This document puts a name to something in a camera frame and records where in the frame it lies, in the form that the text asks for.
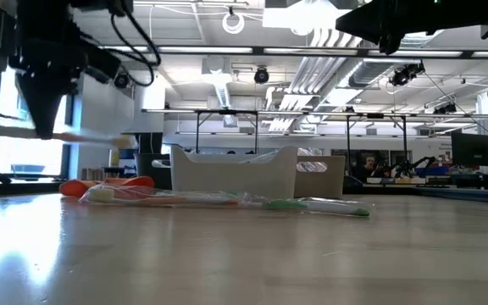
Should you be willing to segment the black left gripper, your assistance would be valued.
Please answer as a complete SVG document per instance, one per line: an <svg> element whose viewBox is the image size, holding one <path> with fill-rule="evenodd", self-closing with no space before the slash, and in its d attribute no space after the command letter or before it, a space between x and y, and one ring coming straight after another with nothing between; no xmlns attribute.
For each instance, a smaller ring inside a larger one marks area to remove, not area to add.
<svg viewBox="0 0 488 305"><path fill-rule="evenodd" d="M113 0L17 0L15 49L8 65L16 71L17 90L39 138L53 138L61 99L76 91L87 67L80 42L92 43L92 38L73 21L71 10L113 7Z"/></svg>

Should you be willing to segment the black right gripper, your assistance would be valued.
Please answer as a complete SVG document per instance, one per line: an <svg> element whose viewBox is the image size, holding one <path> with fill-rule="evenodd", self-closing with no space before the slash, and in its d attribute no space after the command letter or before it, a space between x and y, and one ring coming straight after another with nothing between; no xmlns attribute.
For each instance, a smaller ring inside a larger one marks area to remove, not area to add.
<svg viewBox="0 0 488 305"><path fill-rule="evenodd" d="M380 42L385 55L399 49L403 39L399 34L476 25L488 27L488 0L372 0L335 22L338 31ZM381 37L380 28L389 33Z"/></svg>

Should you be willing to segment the orange cloth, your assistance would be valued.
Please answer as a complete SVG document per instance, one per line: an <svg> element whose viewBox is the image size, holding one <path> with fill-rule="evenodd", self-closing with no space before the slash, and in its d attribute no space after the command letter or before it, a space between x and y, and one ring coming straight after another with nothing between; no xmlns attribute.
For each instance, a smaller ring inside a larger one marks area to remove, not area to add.
<svg viewBox="0 0 488 305"><path fill-rule="evenodd" d="M154 188L154 180L148 176L134 178L107 178L105 180L68 180L59 186L59 192L66 197L82 197L86 192L100 184L115 186L147 186Z"/></svg>

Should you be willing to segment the blue toothbrush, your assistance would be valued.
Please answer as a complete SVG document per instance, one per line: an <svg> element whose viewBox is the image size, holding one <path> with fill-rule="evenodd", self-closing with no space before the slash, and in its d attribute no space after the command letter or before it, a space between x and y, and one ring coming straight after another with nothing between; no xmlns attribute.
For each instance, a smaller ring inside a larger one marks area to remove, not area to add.
<svg viewBox="0 0 488 305"><path fill-rule="evenodd" d="M252 157L241 161L241 164L266 164L272 161L276 155L276 150L259 155L253 155Z"/></svg>

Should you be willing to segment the green toothbrush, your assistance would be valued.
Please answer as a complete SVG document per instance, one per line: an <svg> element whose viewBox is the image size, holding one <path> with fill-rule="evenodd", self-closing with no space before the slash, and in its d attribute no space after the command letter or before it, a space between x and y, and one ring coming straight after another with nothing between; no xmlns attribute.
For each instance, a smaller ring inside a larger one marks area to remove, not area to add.
<svg viewBox="0 0 488 305"><path fill-rule="evenodd" d="M263 208L298 210L317 214L339 214L357 217L369 217L370 211L358 206L358 202L335 199L304 197L298 199L276 199L262 204Z"/></svg>

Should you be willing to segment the black computer monitor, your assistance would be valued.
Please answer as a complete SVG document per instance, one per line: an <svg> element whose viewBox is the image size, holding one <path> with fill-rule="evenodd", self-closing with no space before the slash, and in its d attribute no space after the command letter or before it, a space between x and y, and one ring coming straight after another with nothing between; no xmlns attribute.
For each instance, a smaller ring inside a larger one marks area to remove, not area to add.
<svg viewBox="0 0 488 305"><path fill-rule="evenodd" d="M488 136L452 133L452 162L466 167L488 166Z"/></svg>
<svg viewBox="0 0 488 305"><path fill-rule="evenodd" d="M132 159L137 154L160 154L163 145L163 133L130 133L136 140L136 145L133 148L126 148L119 150L120 159Z"/></svg>

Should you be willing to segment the slate grey plastic bin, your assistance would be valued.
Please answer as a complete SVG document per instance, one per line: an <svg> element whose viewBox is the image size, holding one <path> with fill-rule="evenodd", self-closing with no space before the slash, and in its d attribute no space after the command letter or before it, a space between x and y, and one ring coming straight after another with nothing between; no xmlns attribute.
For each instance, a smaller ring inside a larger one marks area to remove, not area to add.
<svg viewBox="0 0 488 305"><path fill-rule="evenodd" d="M170 156L168 154L136 153L135 161L138 176L152 178L154 187L157 189L172 189Z"/></svg>

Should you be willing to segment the person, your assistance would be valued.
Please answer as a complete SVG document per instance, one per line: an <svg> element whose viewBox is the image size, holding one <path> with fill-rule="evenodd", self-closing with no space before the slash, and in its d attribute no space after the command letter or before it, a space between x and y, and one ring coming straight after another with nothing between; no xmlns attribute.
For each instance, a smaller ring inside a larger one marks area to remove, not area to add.
<svg viewBox="0 0 488 305"><path fill-rule="evenodd" d="M391 169L384 163L376 160L375 156L366 157L366 161L363 166L362 178L367 180L368 178L390 178Z"/></svg>

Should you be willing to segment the blue background crate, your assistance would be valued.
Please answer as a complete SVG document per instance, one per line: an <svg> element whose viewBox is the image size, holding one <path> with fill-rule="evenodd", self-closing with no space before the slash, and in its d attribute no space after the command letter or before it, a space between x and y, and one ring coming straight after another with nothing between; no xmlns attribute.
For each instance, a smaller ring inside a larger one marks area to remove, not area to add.
<svg viewBox="0 0 488 305"><path fill-rule="evenodd" d="M415 173L418 176L429 176L429 175L448 175L450 168L447 166L437 166L429 168L416 168Z"/></svg>

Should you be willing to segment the black overhead light beam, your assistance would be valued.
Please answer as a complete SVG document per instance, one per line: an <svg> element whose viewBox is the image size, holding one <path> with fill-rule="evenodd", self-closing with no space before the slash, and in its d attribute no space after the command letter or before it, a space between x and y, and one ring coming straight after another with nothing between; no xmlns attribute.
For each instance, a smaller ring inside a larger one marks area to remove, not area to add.
<svg viewBox="0 0 488 305"><path fill-rule="evenodd" d="M401 49L385 55L371 48L351 47L210 47L210 46L161 46L160 54L170 55L252 55L287 57L342 57L342 58L430 58L488 60L488 50Z"/></svg>

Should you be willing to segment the translucent clear plastic bin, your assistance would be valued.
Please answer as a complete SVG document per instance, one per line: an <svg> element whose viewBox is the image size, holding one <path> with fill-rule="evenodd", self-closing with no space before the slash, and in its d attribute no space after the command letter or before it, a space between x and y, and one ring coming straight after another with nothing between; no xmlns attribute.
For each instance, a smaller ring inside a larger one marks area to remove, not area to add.
<svg viewBox="0 0 488 305"><path fill-rule="evenodd" d="M344 156L298 156L297 163L320 163L325 165L325 170L309 172L297 169L294 197L342 197L346 164Z"/></svg>

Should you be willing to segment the white plastic bin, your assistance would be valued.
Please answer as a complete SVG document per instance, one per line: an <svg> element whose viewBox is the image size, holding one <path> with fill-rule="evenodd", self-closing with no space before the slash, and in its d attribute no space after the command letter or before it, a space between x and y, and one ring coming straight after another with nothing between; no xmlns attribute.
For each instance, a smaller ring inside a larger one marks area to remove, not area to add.
<svg viewBox="0 0 488 305"><path fill-rule="evenodd" d="M283 147L266 164L241 164L253 155L195 154L170 150L174 191L241 191L273 199L294 197L297 148Z"/></svg>

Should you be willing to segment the black workstation frame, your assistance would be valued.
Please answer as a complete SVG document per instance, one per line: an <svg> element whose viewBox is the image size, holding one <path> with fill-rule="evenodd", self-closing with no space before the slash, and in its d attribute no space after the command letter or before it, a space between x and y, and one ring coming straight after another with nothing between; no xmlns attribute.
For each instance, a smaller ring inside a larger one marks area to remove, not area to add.
<svg viewBox="0 0 488 305"><path fill-rule="evenodd" d="M383 114L383 113L355 113L349 114L347 113L346 116L346 138L347 138L347 166L348 168L351 167L351 128L353 127L352 123L350 122L350 118L356 116L358 117L358 121L361 119L390 119L394 125L396 125L399 129L402 130L402 139L403 139L403 151L404 151L404 162L409 162L408 158L408 132L407 132L407 116L406 115L399 115L399 114ZM400 118L402 125L395 120L395 118Z"/></svg>
<svg viewBox="0 0 488 305"><path fill-rule="evenodd" d="M196 109L193 113L197 116L196 122L196 132L195 132L195 152L199 153L199 132L200 126L202 125L203 121L201 120L202 114L207 114L208 117L205 120L208 120L212 114L219 114L219 115L243 115L245 116L251 123L255 129L254 132L254 152L258 154L259 144L258 144L258 119L259 114L257 110L237 110L237 109Z"/></svg>

